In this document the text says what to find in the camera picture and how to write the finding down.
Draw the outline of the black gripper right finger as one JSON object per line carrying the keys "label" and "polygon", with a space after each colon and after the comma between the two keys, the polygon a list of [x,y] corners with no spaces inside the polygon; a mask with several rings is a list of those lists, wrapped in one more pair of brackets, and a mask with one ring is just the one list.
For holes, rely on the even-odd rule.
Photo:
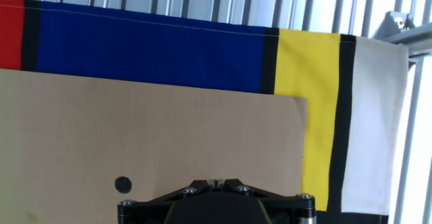
{"label": "black gripper right finger", "polygon": [[310,194],[282,196],[248,186],[239,179],[217,179],[215,190],[257,200],[270,223],[316,223],[315,197]]}

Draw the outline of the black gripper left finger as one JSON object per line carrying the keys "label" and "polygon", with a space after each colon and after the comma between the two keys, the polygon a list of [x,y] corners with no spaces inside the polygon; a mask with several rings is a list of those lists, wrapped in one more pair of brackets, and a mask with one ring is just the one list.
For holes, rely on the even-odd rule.
{"label": "black gripper left finger", "polygon": [[164,223],[178,201],[216,190],[216,181],[194,180],[188,186],[147,202],[123,200],[117,204],[119,224]]}

